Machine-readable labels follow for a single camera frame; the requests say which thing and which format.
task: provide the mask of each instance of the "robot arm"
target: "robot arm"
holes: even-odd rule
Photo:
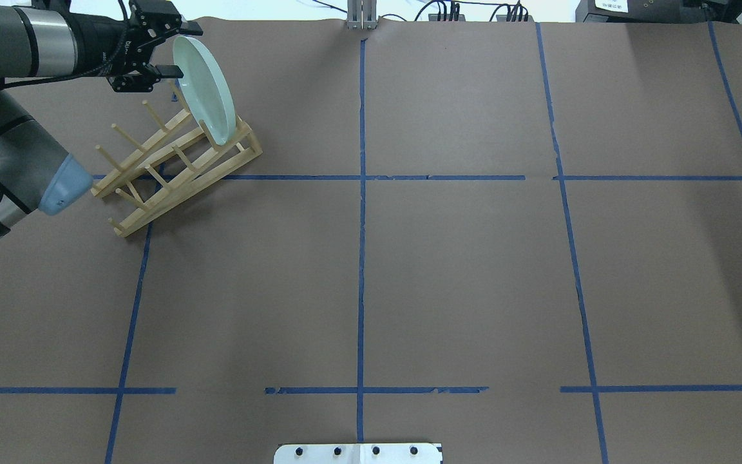
[[[35,209],[54,215],[91,188],[91,175],[4,89],[77,77],[107,77],[116,92],[150,92],[176,66],[150,64],[169,37],[201,35],[173,3],[131,0],[115,21],[68,11],[68,2],[0,6],[0,238]],[[6,77],[49,77],[5,83]]]

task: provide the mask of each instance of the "white label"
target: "white label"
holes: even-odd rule
[[[628,12],[628,0],[595,0],[595,6],[610,12]]]

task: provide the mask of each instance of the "white metal bracket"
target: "white metal bracket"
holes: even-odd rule
[[[283,445],[274,464],[442,464],[442,445],[435,443],[354,443]]]
[[[377,0],[348,0],[348,29],[377,29]]]

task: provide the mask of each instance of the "light blue plate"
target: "light blue plate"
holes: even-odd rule
[[[227,144],[236,132],[236,113],[216,59],[202,42],[180,35],[173,43],[173,62],[185,74],[179,85],[195,120],[205,122],[217,144]]]

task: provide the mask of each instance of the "light blue robot joint cap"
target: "light blue robot joint cap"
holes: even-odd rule
[[[50,185],[44,191],[39,203],[39,211],[47,215],[59,214],[62,209],[79,200],[79,197],[90,190],[92,185],[91,174],[73,158],[73,155],[68,155],[62,161],[56,174],[53,174]]]

